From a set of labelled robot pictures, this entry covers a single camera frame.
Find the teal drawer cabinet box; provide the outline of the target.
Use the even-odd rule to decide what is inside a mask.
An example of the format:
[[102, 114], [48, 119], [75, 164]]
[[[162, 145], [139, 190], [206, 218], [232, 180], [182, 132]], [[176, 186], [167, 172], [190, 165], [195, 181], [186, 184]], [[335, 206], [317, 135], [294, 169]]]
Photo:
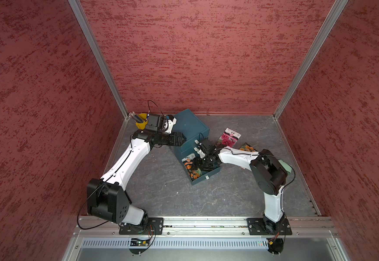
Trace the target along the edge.
[[181, 132], [186, 137], [183, 145], [172, 147], [174, 155], [181, 161], [195, 152], [194, 148], [197, 146], [196, 140], [200, 141], [200, 138], [208, 138], [210, 128], [189, 109], [177, 113], [174, 117], [177, 119], [177, 122], [173, 127], [173, 131]]

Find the small orange flower seed bag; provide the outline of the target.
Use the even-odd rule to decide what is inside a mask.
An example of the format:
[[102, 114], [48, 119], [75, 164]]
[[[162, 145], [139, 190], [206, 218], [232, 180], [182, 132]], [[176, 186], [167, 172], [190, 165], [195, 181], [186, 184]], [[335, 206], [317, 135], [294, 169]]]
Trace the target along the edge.
[[201, 168], [202, 163], [203, 161], [200, 157], [183, 159], [184, 167], [191, 181], [201, 178], [201, 176], [206, 174], [206, 171]]

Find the pink hollyhock seed bag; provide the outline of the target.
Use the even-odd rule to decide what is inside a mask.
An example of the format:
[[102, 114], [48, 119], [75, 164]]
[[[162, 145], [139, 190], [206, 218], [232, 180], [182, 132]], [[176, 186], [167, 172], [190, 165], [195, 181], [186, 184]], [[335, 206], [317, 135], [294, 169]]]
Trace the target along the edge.
[[226, 128], [222, 135], [218, 138], [216, 145], [218, 147], [234, 147], [240, 137], [241, 134], [230, 128]]

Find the orange marigold seed bag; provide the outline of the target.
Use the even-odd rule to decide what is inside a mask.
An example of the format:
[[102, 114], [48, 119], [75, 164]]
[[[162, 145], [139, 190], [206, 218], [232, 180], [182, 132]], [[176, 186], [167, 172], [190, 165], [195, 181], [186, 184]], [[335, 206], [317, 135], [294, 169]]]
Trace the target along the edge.
[[239, 150], [246, 151], [246, 152], [257, 152], [257, 150], [254, 147], [250, 146], [250, 144], [248, 144], [246, 142], [241, 145]]

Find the teal pull-out drawer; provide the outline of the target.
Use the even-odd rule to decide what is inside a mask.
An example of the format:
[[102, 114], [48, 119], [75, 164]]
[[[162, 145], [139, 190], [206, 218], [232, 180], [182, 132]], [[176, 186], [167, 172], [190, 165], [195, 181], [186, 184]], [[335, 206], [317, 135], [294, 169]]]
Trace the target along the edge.
[[206, 157], [201, 158], [197, 152], [184, 157], [181, 163], [192, 185], [206, 181], [221, 171], [221, 167], [218, 163], [207, 162]]

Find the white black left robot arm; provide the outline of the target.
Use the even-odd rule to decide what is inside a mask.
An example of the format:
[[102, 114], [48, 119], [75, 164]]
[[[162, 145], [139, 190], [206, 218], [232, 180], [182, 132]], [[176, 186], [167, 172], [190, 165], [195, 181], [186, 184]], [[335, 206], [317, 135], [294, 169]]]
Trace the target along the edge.
[[130, 203], [126, 187], [132, 174], [153, 148], [179, 147], [186, 142], [181, 132], [173, 131], [176, 123], [173, 115], [147, 116], [145, 127], [131, 135], [127, 149], [117, 162], [101, 178], [93, 178], [88, 183], [85, 203], [88, 214], [116, 224], [147, 226], [147, 212]]

